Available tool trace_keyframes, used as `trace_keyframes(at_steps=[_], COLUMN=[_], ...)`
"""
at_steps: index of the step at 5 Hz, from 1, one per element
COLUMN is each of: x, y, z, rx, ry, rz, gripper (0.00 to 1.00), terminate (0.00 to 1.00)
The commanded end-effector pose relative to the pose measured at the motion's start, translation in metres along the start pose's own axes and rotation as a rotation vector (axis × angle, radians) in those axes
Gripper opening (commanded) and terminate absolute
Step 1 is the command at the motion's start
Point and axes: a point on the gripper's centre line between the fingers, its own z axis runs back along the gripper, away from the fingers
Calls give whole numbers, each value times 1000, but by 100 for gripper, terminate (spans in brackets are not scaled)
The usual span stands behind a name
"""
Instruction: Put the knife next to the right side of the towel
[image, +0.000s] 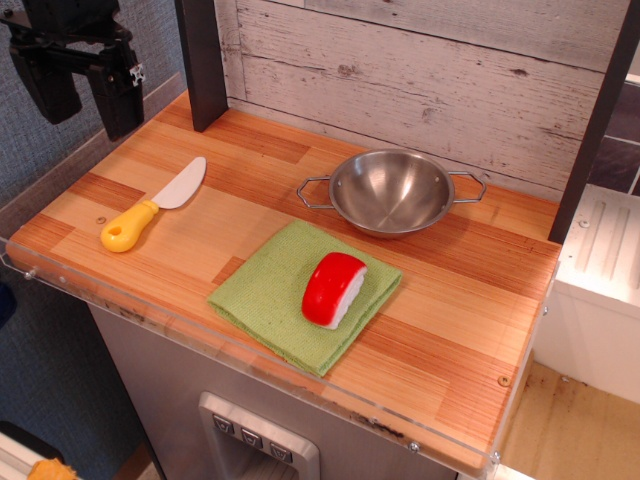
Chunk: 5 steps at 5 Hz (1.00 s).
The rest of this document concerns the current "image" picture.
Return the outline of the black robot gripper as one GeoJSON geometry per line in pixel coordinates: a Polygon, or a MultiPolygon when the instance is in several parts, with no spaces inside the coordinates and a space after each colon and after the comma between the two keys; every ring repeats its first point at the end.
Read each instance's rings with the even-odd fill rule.
{"type": "MultiPolygon", "coordinates": [[[[24,1],[4,8],[1,22],[26,45],[67,47],[83,42],[105,48],[95,56],[87,79],[111,141],[144,121],[142,64],[131,49],[132,33],[116,22],[117,1],[24,1]]],[[[72,73],[58,67],[43,49],[11,47],[10,57],[42,116],[57,125],[79,113],[82,103],[72,73]]]]}

